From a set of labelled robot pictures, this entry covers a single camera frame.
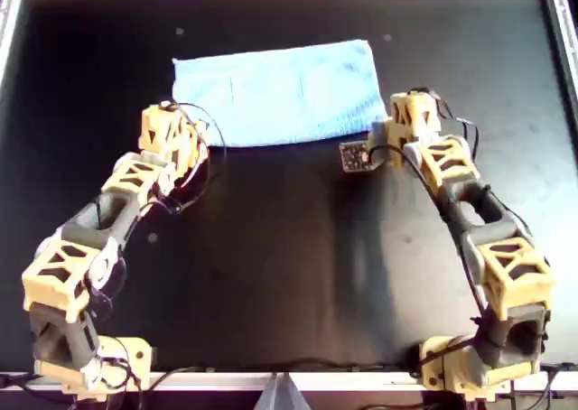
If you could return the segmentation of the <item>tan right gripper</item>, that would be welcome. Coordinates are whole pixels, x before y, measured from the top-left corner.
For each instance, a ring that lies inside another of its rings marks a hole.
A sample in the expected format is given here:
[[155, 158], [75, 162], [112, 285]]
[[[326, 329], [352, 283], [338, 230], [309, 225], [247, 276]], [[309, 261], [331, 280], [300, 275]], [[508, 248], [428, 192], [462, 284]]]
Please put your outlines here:
[[396, 93], [390, 97], [391, 116], [386, 121], [387, 144], [400, 149], [417, 166], [421, 148], [435, 142], [441, 133], [436, 99], [423, 91]]

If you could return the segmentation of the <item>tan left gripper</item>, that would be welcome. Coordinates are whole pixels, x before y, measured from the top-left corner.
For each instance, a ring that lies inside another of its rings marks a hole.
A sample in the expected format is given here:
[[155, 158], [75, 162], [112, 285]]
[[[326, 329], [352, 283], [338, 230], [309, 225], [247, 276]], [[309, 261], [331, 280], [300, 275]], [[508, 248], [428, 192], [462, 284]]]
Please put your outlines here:
[[209, 157], [206, 122], [191, 119], [174, 102], [161, 102], [142, 111], [140, 149], [175, 165], [176, 178], [193, 172]]

